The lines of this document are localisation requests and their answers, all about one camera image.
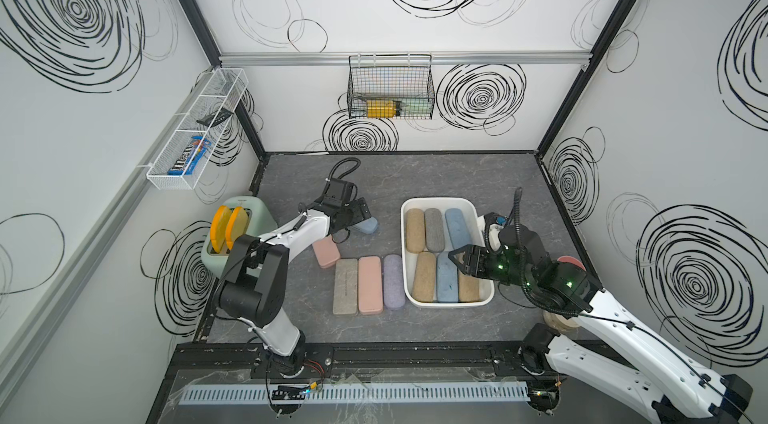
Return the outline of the blue glasses case narrow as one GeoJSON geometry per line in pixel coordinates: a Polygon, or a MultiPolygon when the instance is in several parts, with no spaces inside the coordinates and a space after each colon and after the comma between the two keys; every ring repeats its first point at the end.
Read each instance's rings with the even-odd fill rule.
{"type": "Polygon", "coordinates": [[[371,217],[353,225],[351,229],[364,235],[373,235],[379,229],[379,222],[375,217],[371,217]]]}

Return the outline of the pink glasses case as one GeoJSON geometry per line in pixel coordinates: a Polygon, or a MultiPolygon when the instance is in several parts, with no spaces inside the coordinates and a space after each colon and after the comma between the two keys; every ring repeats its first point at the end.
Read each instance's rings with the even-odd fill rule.
{"type": "Polygon", "coordinates": [[[362,315],[383,311],[382,263],[379,257],[362,257],[359,260],[358,309],[362,315]]]}
{"type": "Polygon", "coordinates": [[[312,249],[316,262],[321,269],[328,269],[341,259],[341,253],[332,236],[327,236],[314,242],[312,249]]]}

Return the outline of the light blue glasses case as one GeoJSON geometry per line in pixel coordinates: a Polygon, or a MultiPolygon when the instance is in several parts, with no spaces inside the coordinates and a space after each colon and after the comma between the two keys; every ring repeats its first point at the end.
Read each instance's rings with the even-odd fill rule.
{"type": "Polygon", "coordinates": [[[439,303],[459,302],[458,269],[447,252],[437,256],[436,297],[439,303]]]}

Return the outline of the tan fabric glasses case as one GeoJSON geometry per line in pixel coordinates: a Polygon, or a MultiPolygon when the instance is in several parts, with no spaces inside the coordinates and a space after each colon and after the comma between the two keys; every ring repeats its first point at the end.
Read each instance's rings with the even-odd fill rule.
{"type": "Polygon", "coordinates": [[[425,215],[421,209],[409,209],[405,214],[405,246],[412,254],[419,254],[426,248],[425,215]]]}

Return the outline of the beige grey glasses case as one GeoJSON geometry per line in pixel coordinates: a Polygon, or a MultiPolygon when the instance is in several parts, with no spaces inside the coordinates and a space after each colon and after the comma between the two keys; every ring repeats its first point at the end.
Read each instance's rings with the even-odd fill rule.
{"type": "Polygon", "coordinates": [[[358,260],[340,259],[335,265],[332,312],[336,316],[358,312],[358,260]]]}

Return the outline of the olive glasses case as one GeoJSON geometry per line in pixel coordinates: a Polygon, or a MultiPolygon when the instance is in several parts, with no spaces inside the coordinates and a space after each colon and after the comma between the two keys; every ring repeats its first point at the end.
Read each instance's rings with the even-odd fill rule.
{"type": "Polygon", "coordinates": [[[422,252],[418,255],[412,287],[413,298],[422,303],[432,303],[436,286],[437,261],[434,254],[422,252]]]}

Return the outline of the lavender glasses case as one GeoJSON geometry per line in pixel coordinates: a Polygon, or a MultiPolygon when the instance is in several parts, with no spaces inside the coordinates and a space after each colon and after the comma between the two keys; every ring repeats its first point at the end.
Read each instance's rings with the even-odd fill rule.
{"type": "Polygon", "coordinates": [[[383,303],[387,309],[401,309],[406,302],[403,266],[400,255],[387,255],[383,261],[383,303]]]}

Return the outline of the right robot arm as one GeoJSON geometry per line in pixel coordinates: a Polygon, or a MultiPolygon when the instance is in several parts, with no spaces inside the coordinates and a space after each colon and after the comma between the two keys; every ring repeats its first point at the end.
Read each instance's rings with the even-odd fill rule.
{"type": "Polygon", "coordinates": [[[498,247],[467,244],[448,257],[464,275],[519,287],[532,306],[588,330],[622,358],[607,358],[537,324],[518,350],[531,375],[575,378],[652,423],[737,423],[745,418],[753,393],[745,380],[721,375],[675,348],[585,269],[552,259],[536,234],[504,229],[498,247]]]}

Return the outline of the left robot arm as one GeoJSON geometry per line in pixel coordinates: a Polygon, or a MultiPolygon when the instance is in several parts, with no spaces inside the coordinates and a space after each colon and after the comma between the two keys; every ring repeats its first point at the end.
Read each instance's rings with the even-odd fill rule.
{"type": "Polygon", "coordinates": [[[214,292],[216,306],[258,336],[266,359],[282,375],[303,369],[306,337],[283,308],[291,261],[312,244],[371,217],[358,198],[338,206],[318,202],[274,231],[234,243],[214,292]]]}

